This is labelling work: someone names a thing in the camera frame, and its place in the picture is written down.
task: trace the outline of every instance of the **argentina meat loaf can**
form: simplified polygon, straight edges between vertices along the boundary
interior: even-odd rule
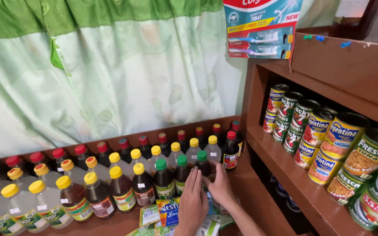
[[[368,188],[349,207],[349,214],[365,229],[373,231],[378,228],[378,201]]]
[[[309,122],[304,130],[303,140],[308,145],[321,145],[326,137],[336,111],[329,108],[316,108],[310,115]]]
[[[350,175],[342,166],[328,186],[328,193],[340,205],[346,205],[364,182]]]
[[[320,148],[308,175],[313,182],[319,185],[327,185],[338,173],[343,162],[344,160],[335,160],[326,156]]]
[[[308,169],[315,160],[318,151],[319,147],[308,145],[302,139],[294,155],[294,162],[300,167]]]
[[[303,98],[301,93],[286,92],[282,96],[281,105],[279,107],[278,119],[284,123],[290,123],[293,117],[294,109],[300,99]]]
[[[300,145],[301,136],[302,134],[297,133],[291,130],[291,128],[289,128],[287,132],[287,137],[285,137],[285,141],[283,144],[284,150],[287,153],[294,154],[297,151],[298,146]]]
[[[338,113],[322,142],[323,153],[334,159],[346,158],[368,126],[369,121],[362,115]]]
[[[304,133],[313,109],[319,108],[317,101],[302,99],[297,103],[294,109],[293,118],[290,127],[298,133]]]
[[[285,84],[275,84],[270,88],[269,100],[266,106],[266,110],[269,110],[271,113],[278,113],[279,107],[281,105],[282,96],[285,92],[290,89],[288,85]]]
[[[369,128],[346,159],[346,170],[363,180],[378,173],[378,128]]]
[[[284,123],[276,118],[275,130],[273,131],[272,137],[276,142],[282,143],[287,136],[288,128],[290,127],[289,123]]]

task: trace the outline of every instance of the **shelf board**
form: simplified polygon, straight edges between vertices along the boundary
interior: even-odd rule
[[[307,170],[297,166],[293,156],[261,126],[247,128],[246,141],[262,159],[269,170],[293,198],[298,207],[319,234],[331,236],[371,236],[349,216],[344,206],[333,201],[326,188],[307,175]]]
[[[231,186],[247,213],[268,235],[295,236],[284,215],[250,166],[248,151],[240,156],[237,168],[229,172]],[[40,236],[124,236],[139,227],[139,208],[129,213],[117,212],[108,220],[99,220],[95,216],[87,223],[72,222],[63,229],[48,227]],[[25,232],[24,236],[33,233]],[[220,236],[242,235],[237,225],[233,224],[221,230]]]

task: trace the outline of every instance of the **bottle label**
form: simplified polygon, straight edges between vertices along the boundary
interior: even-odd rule
[[[113,196],[113,198],[116,201],[118,209],[121,211],[129,211],[135,206],[135,203],[137,202],[134,190],[132,188],[127,194],[122,196]]]
[[[239,152],[237,153],[237,157],[239,157],[240,156],[240,154],[242,153],[242,148],[241,148],[241,145],[243,144],[243,141],[241,141],[240,143],[239,143]]]
[[[76,221],[86,220],[91,214],[93,214],[93,209],[85,198],[77,205],[71,207],[65,206],[65,208],[71,213]]]
[[[237,165],[237,154],[227,155],[224,154],[224,167],[226,169],[233,169]]]
[[[28,231],[38,230],[46,224],[46,220],[35,210],[25,215],[14,217],[14,219],[20,222]]]
[[[159,199],[171,199],[174,196],[174,181],[171,182],[167,187],[159,187],[155,185],[155,190],[157,190],[157,195]]]
[[[179,196],[182,195],[183,190],[185,190],[185,183],[176,181],[176,192],[179,194]]]
[[[341,0],[335,17],[361,18],[370,0]]]
[[[56,206],[48,212],[40,214],[49,222],[51,226],[54,227],[64,224],[69,220],[69,218],[71,218],[61,205]]]
[[[144,193],[137,193],[135,192],[136,201],[142,207],[149,206],[155,202],[155,195],[154,189],[150,188],[150,190]]]
[[[17,223],[17,221],[8,214],[0,218],[0,233],[4,236],[16,233],[21,228],[23,228],[23,226]]]
[[[90,203],[90,206],[99,218],[106,217],[115,210],[115,206],[113,206],[113,202],[109,197],[96,204]]]

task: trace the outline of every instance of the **lucky 7 sardines can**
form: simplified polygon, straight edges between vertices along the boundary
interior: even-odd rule
[[[378,228],[378,200],[369,188],[349,207],[349,214],[365,229],[373,231]]]
[[[278,119],[284,123],[290,123],[293,117],[295,106],[298,101],[303,98],[301,93],[286,92],[282,96],[281,105],[279,107]]]
[[[273,131],[272,137],[275,141],[282,143],[287,136],[289,123],[282,122],[279,118],[276,118],[275,130]]]
[[[343,162],[343,160],[335,160],[326,156],[322,149],[319,149],[308,175],[313,182],[319,185],[327,185],[338,173]]]
[[[378,173],[378,128],[369,128],[344,162],[346,170],[357,178],[368,180]]]
[[[341,205],[349,202],[364,181],[350,175],[344,166],[341,167],[335,178],[328,186],[328,193],[333,200]]]
[[[300,167],[308,169],[315,160],[318,151],[319,147],[308,145],[302,139],[294,155],[294,162]]]
[[[320,104],[317,101],[308,99],[298,101],[294,110],[293,118],[291,119],[291,129],[298,133],[304,133],[313,109],[319,107]]]
[[[323,153],[334,159],[346,158],[368,125],[369,121],[362,115],[338,113],[323,140]]]
[[[313,109],[303,134],[304,142],[308,145],[321,145],[335,116],[336,111],[329,108]]]
[[[300,145],[302,134],[297,133],[291,128],[288,129],[287,137],[285,137],[284,149],[287,153],[294,154]]]
[[[288,85],[285,84],[275,84],[270,88],[268,105],[266,110],[269,110],[271,113],[278,113],[279,107],[282,100],[282,95],[290,89]]]
[[[272,133],[275,129],[276,113],[265,111],[265,120],[263,121],[263,130],[266,133]]]

